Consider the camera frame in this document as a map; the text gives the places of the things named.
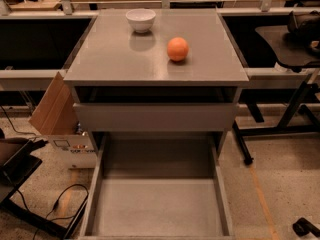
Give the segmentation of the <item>black stand base left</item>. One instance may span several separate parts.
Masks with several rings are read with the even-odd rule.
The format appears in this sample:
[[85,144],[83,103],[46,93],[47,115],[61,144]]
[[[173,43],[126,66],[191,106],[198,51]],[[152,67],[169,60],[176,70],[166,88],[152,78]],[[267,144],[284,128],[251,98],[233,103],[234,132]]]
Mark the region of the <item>black stand base left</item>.
[[[36,228],[38,234],[43,231],[60,240],[73,237],[76,227],[82,219],[87,202],[87,190],[83,184],[72,183],[53,200],[49,186],[38,177],[43,160],[35,151],[44,148],[44,140],[9,138],[0,141],[0,206],[5,212],[21,219]],[[84,200],[74,214],[59,215],[58,205],[68,190],[79,187],[86,192]]]

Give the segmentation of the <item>cardboard box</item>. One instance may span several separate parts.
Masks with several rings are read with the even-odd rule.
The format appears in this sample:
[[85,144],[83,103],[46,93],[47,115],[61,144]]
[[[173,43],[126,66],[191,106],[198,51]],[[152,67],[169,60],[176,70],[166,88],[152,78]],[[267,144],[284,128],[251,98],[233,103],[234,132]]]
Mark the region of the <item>cardboard box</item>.
[[57,73],[32,113],[29,123],[55,150],[69,169],[94,168],[96,151],[90,138],[81,129],[73,108],[73,97],[63,77]]

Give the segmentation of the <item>grey drawer cabinet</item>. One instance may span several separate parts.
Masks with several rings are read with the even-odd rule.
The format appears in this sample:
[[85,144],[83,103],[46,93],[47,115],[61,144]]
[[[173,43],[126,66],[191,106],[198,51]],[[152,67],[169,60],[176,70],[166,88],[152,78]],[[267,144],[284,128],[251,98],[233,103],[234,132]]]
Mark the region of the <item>grey drawer cabinet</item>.
[[[167,55],[175,37],[189,45],[180,62]],[[75,103],[237,106],[248,77],[214,9],[159,9],[145,35],[111,9],[97,15],[64,81]],[[203,133],[222,148],[229,130]]]

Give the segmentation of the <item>grey top drawer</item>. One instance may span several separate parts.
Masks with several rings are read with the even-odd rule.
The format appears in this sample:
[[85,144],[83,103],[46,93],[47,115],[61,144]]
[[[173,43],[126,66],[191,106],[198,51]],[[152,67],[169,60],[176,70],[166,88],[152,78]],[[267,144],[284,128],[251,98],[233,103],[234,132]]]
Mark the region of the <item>grey top drawer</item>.
[[234,104],[89,104],[73,106],[87,131],[209,132],[232,127]]

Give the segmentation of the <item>black office chair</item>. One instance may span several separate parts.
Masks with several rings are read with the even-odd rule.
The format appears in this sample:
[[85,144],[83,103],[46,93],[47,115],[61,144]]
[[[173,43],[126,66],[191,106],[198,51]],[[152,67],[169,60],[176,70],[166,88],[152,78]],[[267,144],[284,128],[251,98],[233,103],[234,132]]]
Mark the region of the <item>black office chair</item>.
[[270,46],[280,66],[294,72],[320,66],[318,11],[291,11],[286,25],[260,26],[255,31]]

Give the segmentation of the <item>orange ball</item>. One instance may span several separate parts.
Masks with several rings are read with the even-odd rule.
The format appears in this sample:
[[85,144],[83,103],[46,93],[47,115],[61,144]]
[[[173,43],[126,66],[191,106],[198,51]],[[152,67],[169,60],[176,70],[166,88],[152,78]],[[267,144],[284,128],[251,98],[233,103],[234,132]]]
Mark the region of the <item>orange ball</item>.
[[167,55],[174,62],[184,60],[189,52],[187,41],[181,37],[172,38],[167,44]]

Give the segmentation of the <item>grey drawer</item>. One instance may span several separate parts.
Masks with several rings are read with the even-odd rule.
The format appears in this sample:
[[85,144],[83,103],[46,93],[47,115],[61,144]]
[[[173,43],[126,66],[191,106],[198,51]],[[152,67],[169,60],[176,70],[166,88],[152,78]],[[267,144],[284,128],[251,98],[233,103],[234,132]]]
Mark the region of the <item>grey drawer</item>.
[[87,131],[209,132],[232,127],[234,104],[89,104],[73,106]]
[[235,240],[213,137],[105,136],[79,240]]

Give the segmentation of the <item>white ceramic bowl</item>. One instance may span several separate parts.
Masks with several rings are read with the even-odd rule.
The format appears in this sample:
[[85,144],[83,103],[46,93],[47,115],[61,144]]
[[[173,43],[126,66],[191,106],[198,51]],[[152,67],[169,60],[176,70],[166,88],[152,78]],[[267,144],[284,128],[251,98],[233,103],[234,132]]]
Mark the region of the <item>white ceramic bowl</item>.
[[137,33],[148,32],[154,24],[156,13],[151,9],[132,9],[126,13],[126,19]]

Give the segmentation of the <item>black caster bottom right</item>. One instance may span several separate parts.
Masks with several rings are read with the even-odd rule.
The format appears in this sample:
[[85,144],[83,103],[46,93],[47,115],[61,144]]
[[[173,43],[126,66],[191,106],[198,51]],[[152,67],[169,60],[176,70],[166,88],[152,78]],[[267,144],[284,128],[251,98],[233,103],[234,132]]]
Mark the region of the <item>black caster bottom right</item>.
[[292,225],[292,228],[296,235],[299,237],[306,236],[309,233],[313,234],[317,238],[320,237],[320,229],[303,217],[299,218]]

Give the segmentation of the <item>black table stand right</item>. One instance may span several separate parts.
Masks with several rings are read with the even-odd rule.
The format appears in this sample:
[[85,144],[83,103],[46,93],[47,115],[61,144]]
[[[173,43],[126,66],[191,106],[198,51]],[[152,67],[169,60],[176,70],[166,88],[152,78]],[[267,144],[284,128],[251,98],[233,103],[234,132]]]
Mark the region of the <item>black table stand right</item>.
[[[315,80],[319,75],[319,69],[314,69],[312,73],[309,73],[302,81],[299,88],[292,95],[289,105],[287,106],[282,118],[275,127],[268,128],[251,128],[240,129],[237,122],[233,123],[233,131],[238,143],[238,146],[243,155],[244,164],[250,165],[253,162],[253,158],[247,148],[244,138],[246,136],[270,136],[281,134],[296,134],[296,133],[309,133],[320,131],[320,121],[314,116],[310,109],[303,104],[303,101],[307,94],[314,90],[316,87]],[[295,113],[301,113],[307,116],[310,120],[310,125],[297,125],[290,126],[289,122],[295,115]]]

